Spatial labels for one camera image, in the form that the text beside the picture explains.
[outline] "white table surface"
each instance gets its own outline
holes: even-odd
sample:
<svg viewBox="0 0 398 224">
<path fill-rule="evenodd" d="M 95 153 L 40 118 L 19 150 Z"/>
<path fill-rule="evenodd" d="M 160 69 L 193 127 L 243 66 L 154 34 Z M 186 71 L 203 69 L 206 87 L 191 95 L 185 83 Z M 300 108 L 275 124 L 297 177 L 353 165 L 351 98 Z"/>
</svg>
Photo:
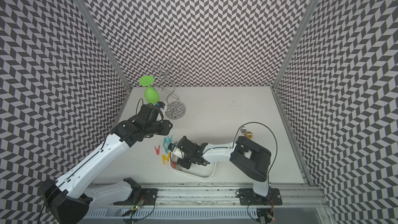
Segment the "white table surface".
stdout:
<svg viewBox="0 0 398 224">
<path fill-rule="evenodd" d="M 135 87 L 122 112 L 120 121 L 135 114 L 138 100 L 144 99 L 143 87 Z M 270 87 L 178 87 L 176 94 L 185 104 L 187 112 L 178 120 L 169 133 L 172 142 L 186 136 L 194 143 L 224 144 L 232 142 L 237 129 L 246 122 L 261 122 L 275 134 L 278 154 L 269 176 L 272 183 L 303 183 L 299 166 L 288 140 Z M 166 102 L 166 92 L 160 93 Z M 270 131 L 259 124 L 248 124 L 252 140 L 267 148 L 275 156 L 275 140 Z M 164 136 L 154 135 L 137 142 L 117 157 L 94 180 L 95 183 L 115 183 L 132 177 L 138 183 L 250 183 L 251 178 L 231 162 L 218 162 L 214 175 L 200 179 L 172 171 L 163 165 Z M 160 155 L 155 146 L 160 145 Z"/>
</svg>

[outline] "white plastic tray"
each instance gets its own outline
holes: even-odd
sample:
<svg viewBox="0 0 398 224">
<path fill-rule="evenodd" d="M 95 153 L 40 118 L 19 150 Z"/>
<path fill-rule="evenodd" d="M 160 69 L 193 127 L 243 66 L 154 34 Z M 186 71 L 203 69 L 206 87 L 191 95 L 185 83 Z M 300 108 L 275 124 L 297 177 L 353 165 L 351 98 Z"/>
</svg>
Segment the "white plastic tray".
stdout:
<svg viewBox="0 0 398 224">
<path fill-rule="evenodd" d="M 216 165 L 217 165 L 217 162 L 208 164 L 206 166 L 192 164 L 190 169 L 185 169 L 181 166 L 176 165 L 177 168 L 175 169 L 172 167 L 171 163 L 172 163 L 172 160 L 170 159 L 169 167 L 174 172 L 183 173 L 183 174 L 186 174 L 186 175 L 189 175 L 192 177 L 201 178 L 201 179 L 205 179 L 205 180 L 209 179 L 210 177 L 213 176 L 214 171 L 216 170 Z"/>
</svg>

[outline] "black bracket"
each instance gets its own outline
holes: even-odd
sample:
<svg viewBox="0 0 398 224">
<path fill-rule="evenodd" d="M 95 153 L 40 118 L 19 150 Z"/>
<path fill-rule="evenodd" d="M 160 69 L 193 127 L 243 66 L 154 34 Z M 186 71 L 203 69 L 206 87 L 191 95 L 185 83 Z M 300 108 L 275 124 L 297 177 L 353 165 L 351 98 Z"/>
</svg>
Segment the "black bracket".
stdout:
<svg viewBox="0 0 398 224">
<path fill-rule="evenodd" d="M 257 208 L 257 219 L 261 223 L 271 223 L 274 220 L 273 209 L 270 208 Z"/>
<path fill-rule="evenodd" d="M 282 197 L 279 189 L 269 188 L 267 197 L 257 195 L 253 189 L 239 189 L 237 196 L 240 200 L 240 205 L 282 205 Z"/>
<path fill-rule="evenodd" d="M 158 189 L 141 189 L 139 199 L 144 197 L 148 203 L 145 203 L 145 206 L 153 206 L 155 205 L 156 198 L 158 197 Z M 134 205 L 137 202 L 133 202 L 135 199 L 127 199 L 122 202 L 115 202 L 113 205 Z"/>
</svg>

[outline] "clothespin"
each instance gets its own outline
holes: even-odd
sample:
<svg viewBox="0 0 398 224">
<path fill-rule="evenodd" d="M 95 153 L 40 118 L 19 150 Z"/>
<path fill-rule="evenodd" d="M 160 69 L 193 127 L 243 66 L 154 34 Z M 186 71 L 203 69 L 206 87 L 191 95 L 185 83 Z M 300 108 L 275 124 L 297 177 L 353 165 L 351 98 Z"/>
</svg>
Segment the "clothespin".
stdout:
<svg viewBox="0 0 398 224">
<path fill-rule="evenodd" d="M 155 146 L 155 151 L 156 151 L 156 154 L 160 154 L 160 145 L 159 145 L 159 148 L 156 148 L 156 146 Z"/>
<path fill-rule="evenodd" d="M 168 159 L 165 155 L 162 155 L 162 158 L 163 158 L 163 164 L 165 164 L 165 163 L 164 163 L 164 160 L 165 160 L 165 159 L 167 160 L 167 162 L 169 161 L 169 159 Z"/>
<path fill-rule="evenodd" d="M 164 137 L 163 139 L 163 148 L 164 148 L 164 152 L 167 153 L 167 148 L 169 147 L 169 144 L 172 143 L 173 140 L 173 135 L 169 138 L 169 136 Z"/>
</svg>

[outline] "mounting plate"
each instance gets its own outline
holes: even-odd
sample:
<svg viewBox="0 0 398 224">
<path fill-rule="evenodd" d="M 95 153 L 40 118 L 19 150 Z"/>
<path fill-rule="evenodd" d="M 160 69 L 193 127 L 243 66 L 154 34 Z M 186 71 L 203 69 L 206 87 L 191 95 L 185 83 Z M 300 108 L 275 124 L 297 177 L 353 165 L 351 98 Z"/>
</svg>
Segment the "mounting plate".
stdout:
<svg viewBox="0 0 398 224">
<path fill-rule="evenodd" d="M 144 197 L 148 203 L 145 203 L 146 206 L 153 206 L 155 204 L 156 198 L 158 197 L 158 189 L 141 189 L 140 197 L 141 199 Z M 134 205 L 133 199 L 127 199 L 122 202 L 115 202 L 113 205 Z"/>
<path fill-rule="evenodd" d="M 269 188 L 268 196 L 262 197 L 257 195 L 253 189 L 239 189 L 238 196 L 240 200 L 240 205 L 272 205 L 272 202 L 275 206 L 282 205 L 282 197 L 279 189 Z"/>
</svg>

